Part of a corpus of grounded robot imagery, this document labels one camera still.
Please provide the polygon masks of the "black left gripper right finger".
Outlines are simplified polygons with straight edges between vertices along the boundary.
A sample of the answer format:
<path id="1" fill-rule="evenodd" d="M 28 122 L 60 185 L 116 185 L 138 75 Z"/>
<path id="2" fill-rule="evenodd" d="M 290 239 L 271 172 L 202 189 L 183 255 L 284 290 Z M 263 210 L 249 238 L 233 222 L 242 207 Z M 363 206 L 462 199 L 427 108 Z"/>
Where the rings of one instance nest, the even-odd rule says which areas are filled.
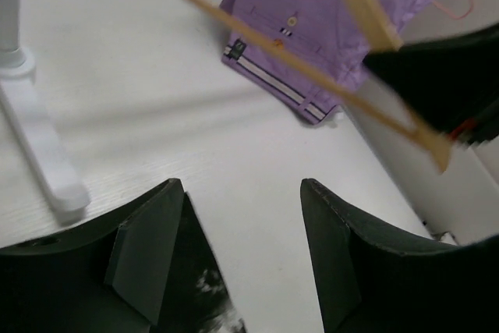
<path id="1" fill-rule="evenodd" d="M 466 246 L 417 236 L 315 179 L 300 198 L 325 331 L 497 331 L 496 236 Z"/>

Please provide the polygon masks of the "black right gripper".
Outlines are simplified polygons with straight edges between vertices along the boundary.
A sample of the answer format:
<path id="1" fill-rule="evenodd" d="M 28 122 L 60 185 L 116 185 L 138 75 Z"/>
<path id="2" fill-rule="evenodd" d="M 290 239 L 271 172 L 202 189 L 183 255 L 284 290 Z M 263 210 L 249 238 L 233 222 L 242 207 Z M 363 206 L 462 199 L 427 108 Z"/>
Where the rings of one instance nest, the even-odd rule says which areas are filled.
<path id="1" fill-rule="evenodd" d="M 371 52 L 363 64 L 439 133 L 469 146 L 497 137 L 497 24 Z"/>

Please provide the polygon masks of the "black white patterned trousers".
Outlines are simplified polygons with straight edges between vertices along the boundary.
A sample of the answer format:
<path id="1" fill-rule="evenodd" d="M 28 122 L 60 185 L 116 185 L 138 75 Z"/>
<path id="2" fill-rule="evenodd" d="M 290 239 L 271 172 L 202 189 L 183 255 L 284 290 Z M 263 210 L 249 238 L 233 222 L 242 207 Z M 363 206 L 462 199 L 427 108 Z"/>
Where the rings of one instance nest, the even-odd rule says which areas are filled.
<path id="1" fill-rule="evenodd" d="M 241 333 L 244 320 L 235 308 L 211 245 L 188 194 L 165 286 L 161 313 L 151 332 Z"/>

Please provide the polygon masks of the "wooden hanger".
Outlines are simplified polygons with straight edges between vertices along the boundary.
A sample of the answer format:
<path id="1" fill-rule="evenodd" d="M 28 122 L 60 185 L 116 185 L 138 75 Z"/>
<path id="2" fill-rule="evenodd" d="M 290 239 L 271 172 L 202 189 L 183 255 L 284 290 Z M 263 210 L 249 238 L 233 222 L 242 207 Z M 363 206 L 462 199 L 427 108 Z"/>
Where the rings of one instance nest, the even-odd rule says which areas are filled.
<path id="1" fill-rule="evenodd" d="M 411 105 L 412 126 L 385 115 L 356 94 L 371 52 L 397 52 L 400 29 L 430 0 L 187 0 L 225 25 L 223 62 L 268 90 L 311 124 L 340 104 L 364 111 L 424 149 L 440 172 L 451 144 Z"/>

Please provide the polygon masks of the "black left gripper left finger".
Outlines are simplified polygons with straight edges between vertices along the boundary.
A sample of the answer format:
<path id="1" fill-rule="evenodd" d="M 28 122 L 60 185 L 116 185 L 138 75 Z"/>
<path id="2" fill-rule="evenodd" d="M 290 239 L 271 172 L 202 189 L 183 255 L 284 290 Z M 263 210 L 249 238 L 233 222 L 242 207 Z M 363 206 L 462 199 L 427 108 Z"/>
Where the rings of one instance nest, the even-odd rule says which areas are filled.
<path id="1" fill-rule="evenodd" d="M 149 331 L 183 198 L 181 182 L 169 179 L 82 225 L 3 248 L 2 331 Z"/>

